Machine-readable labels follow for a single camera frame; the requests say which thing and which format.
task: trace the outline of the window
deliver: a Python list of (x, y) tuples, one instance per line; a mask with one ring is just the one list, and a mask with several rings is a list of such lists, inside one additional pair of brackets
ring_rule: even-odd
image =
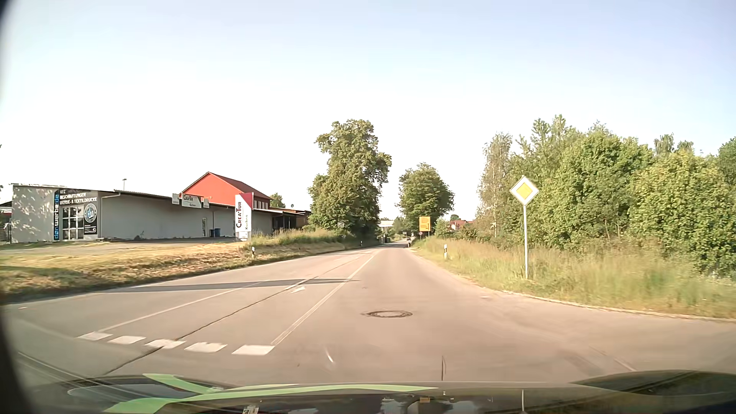
[(77, 240), (85, 237), (84, 209), (64, 207), (61, 210), (62, 239)]

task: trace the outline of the grass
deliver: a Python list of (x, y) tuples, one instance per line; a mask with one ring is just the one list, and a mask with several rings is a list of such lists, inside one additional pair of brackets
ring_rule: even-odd
[[(256, 246), (255, 257), (251, 256), (252, 245)], [(250, 242), (141, 243), (130, 250), (86, 253), (83, 249), (67, 255), (39, 249), (0, 256), (0, 287), (6, 299), (20, 300), (162, 281), (358, 246), (359, 242), (338, 242), (334, 234), (321, 231), (287, 231), (256, 236)]]
[[(447, 243), (448, 260), (443, 259)], [(621, 245), (575, 254), (530, 249), (530, 279), (524, 250), (499, 249), (465, 240), (429, 238), (418, 254), (445, 269), (495, 290), (528, 293), (580, 304), (712, 317), (736, 317), (736, 284), (699, 275), (685, 260)]]

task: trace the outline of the white lane line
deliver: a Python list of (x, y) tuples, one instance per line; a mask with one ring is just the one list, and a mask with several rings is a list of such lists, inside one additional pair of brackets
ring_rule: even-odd
[(243, 345), (233, 352), (233, 355), (258, 355), (263, 356), (271, 352), (271, 345)]
[(190, 345), (186, 348), (184, 348), (185, 351), (192, 351), (192, 352), (204, 352), (206, 354), (210, 354), (212, 352), (217, 352), (220, 349), (223, 349), (226, 347), (226, 343), (209, 343), (209, 342), (198, 342), (193, 345)]
[(144, 315), (144, 316), (141, 316), (141, 317), (137, 317), (136, 319), (126, 320), (125, 322), (120, 322), (120, 323), (117, 323), (116, 325), (108, 326), (107, 328), (103, 328), (103, 329), (97, 329), (97, 331), (98, 331), (98, 332), (104, 332), (104, 331), (109, 331), (109, 330), (111, 330), (111, 329), (114, 329), (114, 328), (119, 328), (120, 326), (123, 326), (123, 325), (127, 325), (128, 323), (138, 322), (139, 320), (142, 320), (142, 319), (146, 319), (147, 317), (151, 317), (151, 316), (156, 316), (156, 315), (160, 315), (160, 314), (162, 314), (162, 313), (164, 313), (164, 312), (172, 311), (172, 310), (174, 310), (174, 309), (179, 309), (179, 308), (183, 308), (184, 306), (188, 306), (188, 305), (191, 305), (191, 304), (195, 304), (195, 303), (197, 303), (197, 302), (201, 302), (201, 301), (206, 301), (207, 299), (215, 298), (216, 296), (220, 296), (220, 295), (225, 295), (225, 294), (227, 294), (227, 293), (230, 293), (230, 292), (235, 292), (236, 290), (240, 290), (240, 289), (243, 289), (243, 288), (245, 288), (245, 287), (251, 287), (251, 286), (254, 286), (254, 285), (256, 285), (256, 284), (259, 284), (259, 283), (263, 283), (263, 282), (265, 282), (265, 281), (257, 281), (257, 282), (255, 282), (255, 283), (249, 284), (249, 285), (247, 285), (247, 286), (243, 286), (243, 287), (236, 287), (235, 289), (230, 289), (230, 290), (226, 290), (226, 291), (224, 291), (224, 292), (216, 293), (216, 294), (214, 294), (214, 295), (211, 295), (211, 296), (208, 296), (208, 297), (206, 297), (206, 298), (201, 298), (201, 299), (197, 299), (196, 301), (191, 301), (191, 302), (187, 302), (187, 303), (185, 303), (185, 304), (181, 304), (181, 305), (178, 305), (178, 306), (173, 306), (173, 307), (171, 307), (171, 308), (168, 308), (168, 309), (164, 309), (164, 310), (162, 310), (162, 311), (158, 311), (158, 312), (153, 312), (152, 314), (148, 314), (148, 315)]
[(77, 337), (77, 339), (81, 340), (100, 340), (105, 339), (106, 337), (111, 337), (113, 334), (103, 334), (101, 332), (90, 332), (88, 334), (80, 335)]
[(378, 253), (374, 253), (372, 256), (370, 256), (370, 258), (366, 260), (365, 263), (361, 264), (361, 266), (355, 272), (353, 272), (352, 275), (348, 276), (344, 282), (335, 286), (335, 289), (332, 289), (327, 295), (325, 295), (324, 298), (320, 299), (319, 302), (314, 304), (314, 306), (312, 306), (312, 309), (309, 309), (304, 315), (302, 315), (302, 317), (297, 319), (290, 327), (287, 328), (287, 330), (285, 330), (284, 332), (281, 332), (281, 335), (276, 337), (276, 339), (274, 339), (273, 342), (271, 342), (271, 345), (276, 346), (280, 344), (281, 341), (286, 339), (286, 337), (288, 337), (289, 334), (291, 334), (296, 328), (298, 328), (299, 325), (301, 325), (302, 322), (304, 322), (309, 317), (309, 315), (312, 315), (314, 311), (316, 311), (324, 302), (327, 301), (327, 299), (330, 298), (330, 296), (334, 295), (335, 292), (337, 292), (341, 287), (343, 287), (347, 282), (349, 282), (353, 278), (353, 276), (357, 275), (358, 272), (360, 272), (363, 269), (363, 267), (366, 264), (368, 264), (368, 262), (373, 260), (373, 258), (376, 257), (377, 254)]
[(131, 343), (136, 343), (139, 340), (144, 340), (146, 337), (133, 337), (130, 335), (126, 335), (123, 337), (117, 337), (114, 340), (109, 340), (107, 343), (117, 343), (119, 345), (130, 345)]
[(186, 342), (185, 340), (153, 340), (146, 344), (151, 348), (173, 349)]

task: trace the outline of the yellow diamond sign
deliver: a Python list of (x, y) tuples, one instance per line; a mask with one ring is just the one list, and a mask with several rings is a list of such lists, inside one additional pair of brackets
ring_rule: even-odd
[(521, 177), (518, 183), (511, 187), (511, 194), (524, 206), (539, 192), (539, 189), (527, 177)]

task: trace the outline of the yellow signpost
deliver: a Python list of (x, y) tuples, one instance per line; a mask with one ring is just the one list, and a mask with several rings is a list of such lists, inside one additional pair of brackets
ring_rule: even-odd
[(526, 205), (529, 204), (535, 195), (537, 195), (539, 189), (527, 177), (522, 175), (521, 180), (511, 187), (509, 191), (524, 207), (524, 277), (529, 278), (529, 243), (526, 236)]
[(421, 216), (419, 218), (419, 231), (430, 230), (431, 218), (429, 216)]

